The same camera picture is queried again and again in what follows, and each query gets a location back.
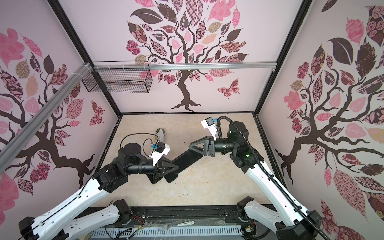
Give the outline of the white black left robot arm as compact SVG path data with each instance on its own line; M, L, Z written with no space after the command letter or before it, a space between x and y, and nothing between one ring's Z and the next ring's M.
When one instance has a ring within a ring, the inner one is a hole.
M118 200L111 206L78 216L98 200L111 194L129 181L131 175L148 175L153 184L179 169L164 158L170 151L162 142L155 146L150 158L142 155L142 147L129 143L118 150L111 163L97 171L76 193L47 213L26 217L19 223L24 240L74 240L86 233L118 221L128 221L132 211L126 201Z

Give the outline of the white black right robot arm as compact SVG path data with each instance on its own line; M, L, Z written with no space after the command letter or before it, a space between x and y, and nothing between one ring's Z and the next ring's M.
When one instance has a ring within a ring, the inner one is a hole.
M238 203L242 219L261 223L279 240L314 240L322 231L322 218L298 202L274 176L259 152L252 147L249 133L241 122L228 117L207 118L201 122L209 137L190 143L189 149L203 156L229 154L234 164L252 179L270 200L274 209L252 198Z

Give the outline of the black smartphone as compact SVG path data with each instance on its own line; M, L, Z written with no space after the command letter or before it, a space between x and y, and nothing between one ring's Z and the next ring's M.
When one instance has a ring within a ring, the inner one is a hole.
M177 158L172 160L170 163L172 165L178 166L179 168L167 175L164 176L165 180L170 184L174 180L176 180L179 176L179 173L186 170L188 167L196 163L198 160L200 160L203 157L202 154L197 153L193 150L187 150L181 155L179 155Z

